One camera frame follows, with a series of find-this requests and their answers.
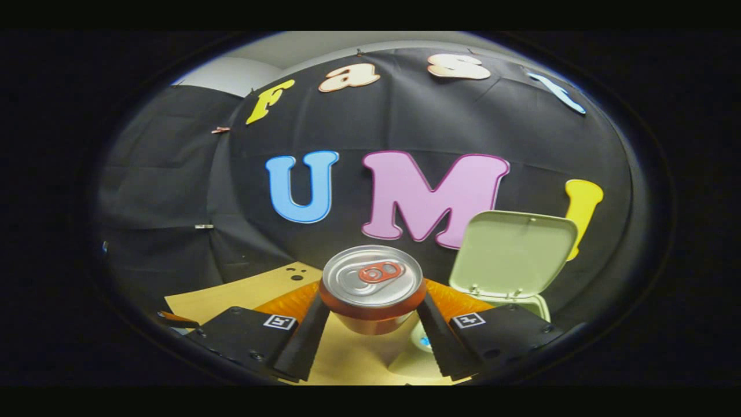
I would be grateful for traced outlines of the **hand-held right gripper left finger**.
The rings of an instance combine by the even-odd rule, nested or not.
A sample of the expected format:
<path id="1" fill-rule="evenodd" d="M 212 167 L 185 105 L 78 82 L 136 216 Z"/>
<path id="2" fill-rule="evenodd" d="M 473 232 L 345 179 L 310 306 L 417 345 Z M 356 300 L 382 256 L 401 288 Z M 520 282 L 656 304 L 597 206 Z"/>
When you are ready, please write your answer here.
<path id="1" fill-rule="evenodd" d="M 306 382 L 330 313 L 319 287 L 309 283 L 255 309 L 228 307 L 185 338 L 241 370 Z"/>

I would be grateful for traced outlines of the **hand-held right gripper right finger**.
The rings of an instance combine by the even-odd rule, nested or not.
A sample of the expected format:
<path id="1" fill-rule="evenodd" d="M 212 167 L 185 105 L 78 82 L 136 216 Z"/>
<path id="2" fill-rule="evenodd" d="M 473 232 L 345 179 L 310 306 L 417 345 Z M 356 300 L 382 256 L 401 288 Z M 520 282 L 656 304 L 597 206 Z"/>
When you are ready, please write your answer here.
<path id="1" fill-rule="evenodd" d="M 442 283 L 424 285 L 416 311 L 440 372 L 454 381 L 513 372 L 566 335 L 519 305 L 492 306 Z"/>

